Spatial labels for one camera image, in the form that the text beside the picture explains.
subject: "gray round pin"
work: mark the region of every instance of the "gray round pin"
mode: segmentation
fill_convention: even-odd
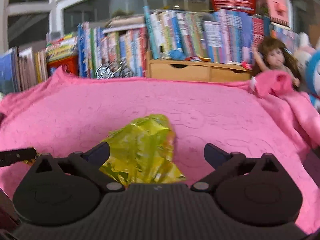
[[[118,182],[110,182],[107,184],[107,189],[111,191],[120,190],[122,188],[122,185]]]
[[[209,188],[209,184],[206,182],[196,182],[193,184],[193,187],[197,190],[207,190]]]

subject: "yellow plastic bag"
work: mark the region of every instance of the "yellow plastic bag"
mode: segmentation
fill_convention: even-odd
[[[110,145],[110,158],[100,171],[125,186],[185,180],[172,162],[174,138],[166,116],[151,114],[137,118],[103,140]]]

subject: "doll's hair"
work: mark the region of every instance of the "doll's hair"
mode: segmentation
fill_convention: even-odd
[[[289,68],[292,71],[292,74],[298,78],[301,79],[301,75],[298,70],[298,61],[297,59],[291,55],[291,53],[287,50],[287,47],[285,44],[276,38],[266,36],[264,37],[263,41],[258,46],[258,52],[262,54],[263,62],[266,64],[268,68],[270,68],[270,65],[267,61],[267,55],[270,51],[273,51],[274,49],[281,49],[283,56],[284,56],[284,65]],[[259,66],[257,63],[254,64],[252,68],[251,75],[256,76],[261,72]]]

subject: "miniature bicycle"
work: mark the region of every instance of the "miniature bicycle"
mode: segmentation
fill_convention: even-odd
[[[130,67],[127,66],[126,60],[121,61],[119,64],[117,60],[109,63],[108,65],[101,64],[97,69],[97,79],[109,79],[114,77],[133,77],[134,73]]]

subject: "blue plush toy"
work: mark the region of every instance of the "blue plush toy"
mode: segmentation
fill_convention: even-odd
[[[306,63],[305,80],[308,94],[315,109],[320,111],[320,50]]]

